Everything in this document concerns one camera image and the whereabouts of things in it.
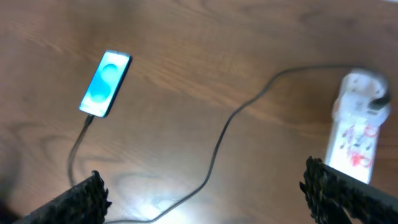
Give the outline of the blue screen Galaxy smartphone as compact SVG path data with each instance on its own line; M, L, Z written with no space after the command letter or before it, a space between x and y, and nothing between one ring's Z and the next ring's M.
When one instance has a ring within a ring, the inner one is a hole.
M131 55L107 50L88 85L79 110L99 118L107 117L131 62Z

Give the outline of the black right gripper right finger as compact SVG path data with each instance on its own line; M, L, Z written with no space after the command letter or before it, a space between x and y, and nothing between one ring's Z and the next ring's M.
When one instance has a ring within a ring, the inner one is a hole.
M356 180L319 158L306 161L304 181L310 216L319 224L351 223L397 224L397 198Z

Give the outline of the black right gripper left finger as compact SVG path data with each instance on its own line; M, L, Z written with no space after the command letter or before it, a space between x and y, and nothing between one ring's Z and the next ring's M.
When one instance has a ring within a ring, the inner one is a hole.
M111 202L96 170L92 175L13 224L103 224Z

